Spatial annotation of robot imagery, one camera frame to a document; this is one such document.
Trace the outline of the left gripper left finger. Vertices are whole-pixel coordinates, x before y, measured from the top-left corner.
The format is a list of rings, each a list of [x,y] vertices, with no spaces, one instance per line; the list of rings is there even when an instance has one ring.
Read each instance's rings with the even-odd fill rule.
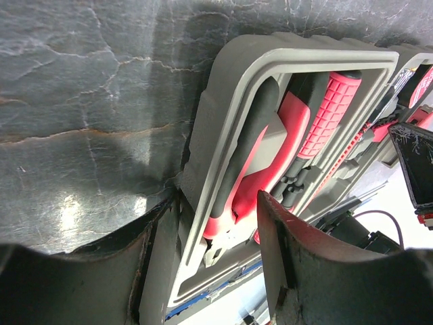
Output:
[[[48,255],[1,245],[2,324],[163,324],[179,197],[78,247]]]

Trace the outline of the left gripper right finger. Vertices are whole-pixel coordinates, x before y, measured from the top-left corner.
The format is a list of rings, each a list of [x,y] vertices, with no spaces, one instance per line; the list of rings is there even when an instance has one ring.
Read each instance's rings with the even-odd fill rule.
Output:
[[[345,243],[257,195],[272,324],[431,324],[432,251],[391,255]]]

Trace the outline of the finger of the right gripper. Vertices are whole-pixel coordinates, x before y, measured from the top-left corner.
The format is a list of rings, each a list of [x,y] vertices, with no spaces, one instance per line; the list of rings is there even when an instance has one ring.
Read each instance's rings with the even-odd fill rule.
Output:
[[[432,229],[432,132],[409,123],[397,123],[388,134],[398,160],[415,215]]]

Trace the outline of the grey plastic tool case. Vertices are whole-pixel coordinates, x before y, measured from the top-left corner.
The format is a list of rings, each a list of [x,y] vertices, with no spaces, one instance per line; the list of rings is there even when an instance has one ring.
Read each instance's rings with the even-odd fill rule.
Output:
[[[152,213],[140,324],[262,265],[278,324],[431,324],[432,251],[336,235],[340,203],[377,159],[399,159],[420,215],[432,212],[432,133],[381,101],[432,63],[432,48],[376,47],[286,32],[218,53],[198,104],[179,190]]]

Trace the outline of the clear voltage tester screwdriver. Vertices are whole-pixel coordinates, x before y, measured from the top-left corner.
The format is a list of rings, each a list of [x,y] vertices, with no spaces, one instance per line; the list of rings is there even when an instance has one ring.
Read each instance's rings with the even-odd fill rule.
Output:
[[[399,93],[407,84],[410,78],[415,74],[417,68],[404,68],[396,77],[393,87],[395,93]]]

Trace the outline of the red flathead screwdriver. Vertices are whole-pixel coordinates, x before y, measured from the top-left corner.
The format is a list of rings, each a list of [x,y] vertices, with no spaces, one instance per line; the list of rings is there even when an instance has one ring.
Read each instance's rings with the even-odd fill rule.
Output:
[[[271,190],[288,210],[304,192],[304,181],[311,170],[306,164],[326,145],[346,113],[362,80],[360,70],[297,74],[289,82],[287,94],[294,95],[309,109],[309,121],[296,146],[296,156]]]

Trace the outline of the red black pliers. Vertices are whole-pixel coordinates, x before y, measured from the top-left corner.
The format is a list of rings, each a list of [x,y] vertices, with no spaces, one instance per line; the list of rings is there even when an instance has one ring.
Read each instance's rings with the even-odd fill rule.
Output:
[[[231,237],[239,243],[251,236],[257,192],[272,190],[296,155],[309,109],[291,93],[282,100],[278,93],[270,77],[254,97],[204,230],[206,267],[229,249]]]

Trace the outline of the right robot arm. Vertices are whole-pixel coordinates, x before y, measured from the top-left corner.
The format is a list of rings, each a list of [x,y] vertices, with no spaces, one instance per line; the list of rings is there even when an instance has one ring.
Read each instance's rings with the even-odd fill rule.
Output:
[[[409,123],[397,123],[388,129],[388,134],[398,160],[414,215],[424,227],[432,230],[432,132]],[[316,228],[343,242],[362,249],[391,254],[404,249],[401,226],[394,216],[386,211],[365,211],[363,214],[383,214],[396,226],[398,241],[376,231],[370,232],[357,220],[361,214],[353,215],[348,208],[341,213],[322,217]]]

